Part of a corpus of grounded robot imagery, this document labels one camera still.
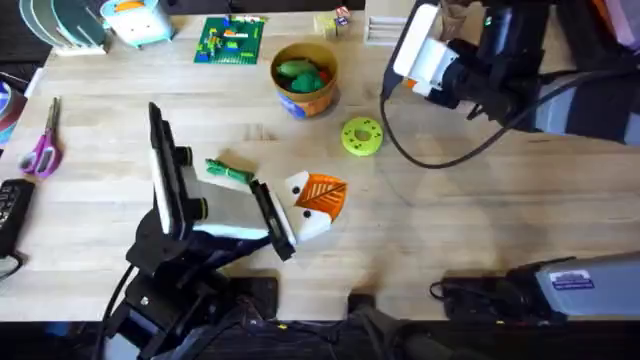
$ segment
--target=wooden table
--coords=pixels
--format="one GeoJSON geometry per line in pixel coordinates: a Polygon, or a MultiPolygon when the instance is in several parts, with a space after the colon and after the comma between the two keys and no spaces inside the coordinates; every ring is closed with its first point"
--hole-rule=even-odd
{"type": "MultiPolygon", "coordinates": [[[[23,270],[0,283],[0,320],[96,320],[124,272],[125,252],[151,206],[147,103],[171,121],[177,144],[203,159],[244,159],[274,182],[309,170],[349,184],[332,230],[282,263],[265,248],[231,274],[280,279],[283,319],[338,319],[354,287],[376,291],[397,317],[443,318],[428,286],[447,270],[507,269],[566,255],[637,250],[640,151],[577,137],[512,133],[484,155],[444,171],[404,160],[388,141],[356,158],[340,144],[349,118],[379,118],[377,100],[391,49],[361,45],[353,33],[329,44],[340,63],[341,97],[319,118],[292,119],[280,106],[268,66],[282,47],[313,35],[313,13],[270,14],[257,66],[193,64],[204,16],[176,17],[173,43],[142,51],[116,41],[107,56],[51,56],[44,76],[0,159],[3,178],[34,146],[53,96],[62,96],[64,159],[37,187],[22,231],[23,270]]],[[[463,33],[479,35],[470,21],[463,33]]],[[[551,21],[544,70],[570,65],[551,21]]],[[[461,155],[497,129],[465,111],[430,105],[396,90],[389,119],[418,158],[461,155]]]]}

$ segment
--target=green string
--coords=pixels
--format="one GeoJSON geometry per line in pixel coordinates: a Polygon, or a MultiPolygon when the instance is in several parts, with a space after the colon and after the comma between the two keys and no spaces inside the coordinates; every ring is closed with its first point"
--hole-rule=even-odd
{"type": "Polygon", "coordinates": [[[205,161],[209,174],[228,176],[247,185],[253,180],[254,174],[252,172],[234,169],[220,160],[206,159],[205,161]]]}

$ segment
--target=label sticker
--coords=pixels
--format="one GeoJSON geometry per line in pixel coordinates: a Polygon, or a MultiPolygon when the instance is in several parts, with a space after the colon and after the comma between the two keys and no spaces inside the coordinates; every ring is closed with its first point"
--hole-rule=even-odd
{"type": "Polygon", "coordinates": [[[282,95],[281,93],[278,93],[278,96],[280,97],[280,103],[282,103],[282,106],[284,106],[284,108],[287,109],[287,111],[291,115],[299,119],[307,116],[307,114],[304,112],[304,109],[294,103],[291,99],[282,95]]]}
{"type": "Polygon", "coordinates": [[[549,274],[549,279],[556,290],[593,289],[593,281],[587,270],[572,270],[549,274]]]}

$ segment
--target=black cord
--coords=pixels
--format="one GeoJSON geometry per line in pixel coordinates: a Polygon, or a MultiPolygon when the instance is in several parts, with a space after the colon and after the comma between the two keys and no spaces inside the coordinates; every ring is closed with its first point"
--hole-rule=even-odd
{"type": "Polygon", "coordinates": [[[104,348],[104,333],[107,327],[107,320],[109,319],[109,316],[111,316],[113,305],[115,305],[116,299],[122,291],[122,287],[124,287],[124,283],[127,282],[129,275],[131,275],[131,271],[133,271],[133,265],[129,265],[127,270],[122,275],[122,278],[120,278],[120,281],[118,281],[118,285],[116,285],[116,288],[113,290],[111,299],[109,299],[107,307],[104,309],[104,314],[102,314],[102,322],[100,323],[100,329],[98,330],[98,337],[96,338],[96,346],[93,348],[93,355],[91,356],[93,360],[102,359],[102,350],[104,348]]]}
{"type": "Polygon", "coordinates": [[[376,357],[378,358],[378,360],[385,360],[386,356],[384,355],[384,352],[382,350],[382,341],[380,341],[380,337],[378,337],[378,334],[376,334],[376,331],[373,328],[373,324],[364,313],[359,313],[359,315],[362,326],[369,335],[369,341],[371,341],[371,346],[373,347],[373,351],[376,353],[376,357]]]}
{"type": "MultiPolygon", "coordinates": [[[[414,335],[417,333],[424,333],[427,337],[431,337],[431,331],[427,327],[427,325],[419,323],[417,321],[403,321],[394,328],[392,328],[389,332],[384,334],[384,351],[387,356],[386,360],[396,360],[398,356],[396,356],[397,346],[403,340],[406,340],[407,336],[414,335]]],[[[432,354],[434,359],[441,359],[442,357],[436,356],[432,354]]]]}
{"type": "Polygon", "coordinates": [[[335,345],[337,340],[334,338],[330,338],[328,335],[322,333],[322,331],[331,331],[334,330],[334,334],[339,332],[340,327],[344,324],[344,321],[337,321],[330,325],[304,325],[303,323],[298,323],[297,321],[291,323],[278,323],[287,326],[286,330],[292,330],[303,334],[309,334],[315,337],[318,337],[320,340],[335,345]],[[318,331],[310,330],[309,328],[317,328],[318,331]]]}
{"type": "Polygon", "coordinates": [[[217,326],[210,328],[204,333],[200,334],[198,338],[189,346],[189,348],[181,354],[174,354],[170,357],[171,360],[180,359],[180,360],[192,360],[199,358],[200,355],[204,352],[205,349],[213,346],[215,341],[227,330],[231,330],[236,326],[242,327],[240,321],[227,321],[218,324],[217,326]]]}
{"type": "Polygon", "coordinates": [[[309,336],[305,336],[302,339],[299,340],[294,340],[294,341],[289,341],[289,340],[284,340],[284,339],[280,339],[274,336],[265,336],[265,335],[260,335],[260,334],[256,334],[253,331],[249,330],[246,326],[242,326],[242,329],[249,334],[250,336],[256,337],[256,338],[260,338],[260,339],[265,339],[265,340],[269,340],[269,341],[273,341],[273,342],[277,342],[277,343],[281,343],[281,344],[299,344],[299,343],[303,343],[305,341],[309,341],[310,339],[319,339],[320,341],[326,343],[326,344],[331,344],[331,345],[335,345],[337,344],[337,341],[333,340],[333,339],[329,339],[328,337],[315,332],[315,331],[311,331],[311,330],[307,330],[307,329],[302,329],[302,328],[295,328],[295,327],[290,327],[287,326],[286,329],[281,330],[281,331],[295,331],[295,332],[299,332],[299,333],[303,333],[303,334],[307,334],[309,336]]]}
{"type": "Polygon", "coordinates": [[[338,355],[336,355],[336,351],[333,349],[333,344],[327,344],[329,346],[329,353],[331,354],[331,359],[338,360],[338,355]]]}
{"type": "Polygon", "coordinates": [[[389,138],[391,139],[391,142],[393,143],[393,145],[395,145],[395,147],[398,149],[398,151],[400,152],[400,154],[402,154],[402,156],[404,156],[407,160],[409,160],[411,163],[413,163],[414,165],[424,168],[424,169],[446,169],[446,168],[450,168],[452,166],[456,166],[458,164],[461,164],[473,157],[475,157],[476,155],[482,153],[483,151],[485,151],[486,149],[488,149],[491,145],[493,145],[495,142],[497,142],[504,134],[507,133],[507,131],[513,129],[514,127],[516,127],[518,124],[520,124],[522,121],[524,121],[526,119],[526,117],[532,113],[533,111],[535,111],[538,107],[540,107],[541,105],[543,105],[544,103],[546,103],[547,101],[555,98],[556,96],[564,93],[565,91],[572,89],[572,88],[576,88],[582,84],[588,83],[588,82],[593,82],[593,81],[598,81],[598,80],[605,80],[605,79],[611,79],[614,77],[619,77],[619,76],[623,76],[623,75],[629,75],[632,73],[637,73],[638,69],[635,67],[629,67],[629,68],[625,68],[623,70],[613,70],[613,71],[601,71],[601,72],[594,72],[576,79],[573,79],[563,85],[561,85],[560,87],[550,91],[549,93],[547,93],[546,95],[542,96],[541,98],[539,98],[536,102],[530,104],[529,106],[527,106],[524,110],[522,110],[518,115],[516,115],[513,119],[511,119],[507,124],[505,124],[505,126],[498,130],[495,134],[493,134],[492,136],[490,136],[484,143],[480,144],[480,146],[478,146],[477,148],[473,149],[472,151],[468,152],[467,154],[451,160],[451,161],[447,161],[441,164],[427,164],[424,162],[421,162],[417,159],[415,159],[413,156],[411,156],[398,142],[398,140],[396,139],[396,136],[393,133],[393,130],[391,129],[391,126],[389,125],[389,121],[387,120],[387,114],[385,112],[385,108],[384,108],[384,104],[387,100],[386,96],[381,96],[380,97],[380,115],[382,117],[382,121],[384,122],[385,127],[387,128],[387,132],[389,134],[389,138]]]}
{"type": "Polygon", "coordinates": [[[13,269],[7,271],[6,273],[0,275],[0,281],[3,281],[5,279],[7,279],[9,276],[17,273],[18,270],[20,270],[22,268],[22,265],[24,265],[24,260],[22,260],[20,255],[18,255],[16,253],[9,254],[9,255],[7,255],[7,257],[10,257],[13,260],[15,260],[16,261],[16,266],[14,266],[13,269]]]}
{"type": "Polygon", "coordinates": [[[478,296],[482,296],[485,297],[489,300],[501,300],[499,297],[490,294],[486,291],[481,291],[481,290],[477,290],[471,287],[467,287],[467,286],[463,286],[463,285],[458,285],[458,284],[448,284],[446,282],[443,281],[436,281],[433,284],[431,284],[431,286],[429,286],[429,294],[431,294],[431,296],[439,301],[444,301],[447,299],[446,296],[443,295],[443,291],[445,289],[450,289],[450,290],[460,290],[460,291],[464,291],[464,292],[468,292],[474,295],[478,295],[478,296]],[[436,287],[440,288],[440,294],[436,294],[435,291],[433,291],[436,287]]]}

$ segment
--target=green lego baseplate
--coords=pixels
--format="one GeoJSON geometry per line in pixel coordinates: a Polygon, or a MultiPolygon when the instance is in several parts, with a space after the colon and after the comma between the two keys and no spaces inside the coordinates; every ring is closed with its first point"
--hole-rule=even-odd
{"type": "Polygon", "coordinates": [[[207,18],[193,62],[255,65],[264,22],[249,15],[207,18]]]}

